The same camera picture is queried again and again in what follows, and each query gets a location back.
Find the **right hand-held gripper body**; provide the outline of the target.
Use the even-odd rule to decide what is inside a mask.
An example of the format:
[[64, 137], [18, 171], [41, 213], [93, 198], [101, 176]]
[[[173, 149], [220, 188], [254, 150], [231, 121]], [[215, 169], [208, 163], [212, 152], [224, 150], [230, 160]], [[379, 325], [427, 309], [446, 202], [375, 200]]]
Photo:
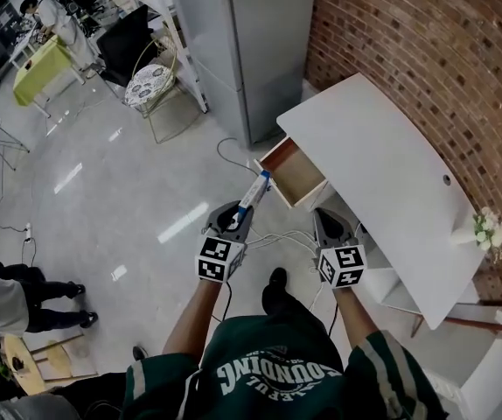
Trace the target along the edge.
[[351, 224], [333, 211], [316, 208], [313, 225], [317, 243], [315, 264], [321, 281], [331, 288], [357, 284], [367, 269], [367, 260]]

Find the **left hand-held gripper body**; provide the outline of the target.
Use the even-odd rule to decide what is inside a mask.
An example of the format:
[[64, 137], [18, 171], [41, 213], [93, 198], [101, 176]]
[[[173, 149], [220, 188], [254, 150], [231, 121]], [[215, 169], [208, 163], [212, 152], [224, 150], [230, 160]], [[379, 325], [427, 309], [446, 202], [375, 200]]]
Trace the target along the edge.
[[232, 201], [212, 210], [201, 230], [195, 255], [198, 278], [224, 284], [241, 266], [254, 208], [241, 209]]

